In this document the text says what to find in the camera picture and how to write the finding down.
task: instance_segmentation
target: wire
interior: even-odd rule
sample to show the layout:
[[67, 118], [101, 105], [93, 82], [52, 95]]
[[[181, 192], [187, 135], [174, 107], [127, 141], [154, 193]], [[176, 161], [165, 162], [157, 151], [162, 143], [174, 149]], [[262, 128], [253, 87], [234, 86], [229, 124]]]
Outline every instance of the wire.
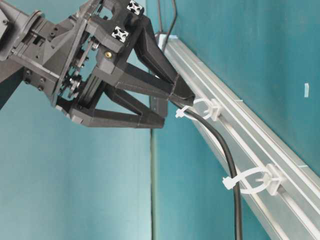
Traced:
[[[174, 103], [174, 102], [172, 102], [172, 103], [175, 106], [177, 106], [179, 109], [182, 108], [179, 104]], [[231, 177], [234, 178], [235, 176], [237, 176], [235, 162], [233, 160], [233, 157], [231, 155], [231, 152], [230, 152], [230, 149], [227, 145], [227, 142], [222, 137], [222, 135], [208, 121], [206, 121], [203, 117], [201, 117], [197, 113], [195, 113], [189, 109], [187, 109], [185, 112], [187, 114], [189, 114], [190, 116], [194, 117], [195, 119], [197, 119], [200, 123], [202, 123], [216, 137], [216, 139], [219, 141], [219, 143], [223, 149]], [[234, 235], [235, 235], [236, 240], [242, 240], [243, 239], [242, 208], [241, 208], [241, 192], [240, 192], [240, 184], [239, 183], [237, 183], [235, 185], [235, 187], [233, 188], [233, 198], [234, 198]]]
[[163, 47], [162, 47], [162, 52], [165, 52], [166, 50], [166, 46], [168, 44], [168, 40], [169, 40], [169, 37], [172, 33], [172, 30], [174, 29], [174, 26], [176, 24], [176, 21], [177, 21], [177, 17], [178, 17], [178, 11], [177, 11], [177, 4], [176, 4], [176, 0], [172, 0], [172, 7], [173, 7], [173, 20], [172, 20], [172, 23], [171, 23], [171, 26], [170, 26], [170, 29], [165, 37], [165, 40], [164, 40], [164, 44], [163, 44]]
[[158, 6], [159, 32], [163, 33], [164, 28], [163, 28], [163, 25], [162, 25], [160, 0], [157, 0], [157, 6]]

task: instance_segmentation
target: gripper jaw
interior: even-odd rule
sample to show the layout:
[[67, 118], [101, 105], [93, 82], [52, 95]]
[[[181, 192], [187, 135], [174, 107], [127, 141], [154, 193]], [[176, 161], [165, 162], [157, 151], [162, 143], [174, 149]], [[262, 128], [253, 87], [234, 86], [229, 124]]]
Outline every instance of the gripper jaw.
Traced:
[[[134, 114], [96, 109], [102, 96], [107, 95], [113, 102]], [[58, 98], [58, 108], [77, 124], [90, 128], [135, 128], [159, 129], [165, 119], [122, 89], [101, 83], [89, 106]]]
[[[112, 12], [110, 19], [101, 16], [103, 8]], [[135, 0], [89, 0], [59, 24], [40, 11], [28, 16], [1, 0], [1, 16], [0, 61], [18, 63], [22, 80], [75, 123], [162, 128], [164, 118], [126, 91], [193, 105], [194, 93], [157, 46], [151, 21]], [[97, 51], [96, 65], [83, 80], [90, 51]], [[152, 74], [127, 62], [132, 51]], [[102, 95], [132, 114], [96, 109]]]

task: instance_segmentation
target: white plastic clip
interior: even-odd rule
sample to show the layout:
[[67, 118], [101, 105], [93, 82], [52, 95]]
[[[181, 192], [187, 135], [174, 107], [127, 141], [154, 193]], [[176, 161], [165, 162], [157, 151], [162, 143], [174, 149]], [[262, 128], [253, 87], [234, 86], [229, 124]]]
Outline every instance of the white plastic clip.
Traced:
[[249, 169], [247, 171], [244, 171], [237, 175], [234, 178], [226, 177], [223, 178], [223, 184], [224, 186], [230, 190], [232, 189], [238, 182], [244, 180], [246, 177], [257, 174], [257, 173], [264, 173], [263, 178], [256, 179], [257, 182], [263, 182], [260, 186], [257, 186], [255, 188], [249, 188], [249, 189], [241, 189], [242, 194], [257, 194], [264, 190], [267, 190], [270, 195], [275, 196], [277, 195], [278, 188], [281, 184], [281, 182], [284, 180], [284, 178], [281, 176], [279, 171], [277, 170], [276, 166], [272, 164], [268, 164], [266, 167], [255, 167], [252, 169]]
[[[197, 100], [195, 100], [193, 102], [193, 104], [197, 104], [197, 103], [201, 103], [201, 102], [205, 102], [207, 103], [207, 106], [208, 106], [208, 110], [205, 110], [204, 113], [207, 114], [206, 116], [204, 116], [203, 118], [205, 120], [209, 119], [212, 117], [213, 121], [217, 121], [218, 120], [218, 117], [220, 116], [220, 113], [221, 113], [221, 105], [218, 103], [218, 101], [216, 99], [206, 99], [206, 98], [199, 98]], [[176, 111], [176, 115], [175, 117], [176, 118], [183, 118], [183, 117], [186, 117], [188, 119], [191, 119], [193, 121], [196, 121], [196, 119], [192, 116], [189, 116], [187, 114], [185, 114], [185, 111], [190, 108], [190, 106], [185, 106], [184, 108], [182, 109], [178, 109]]]

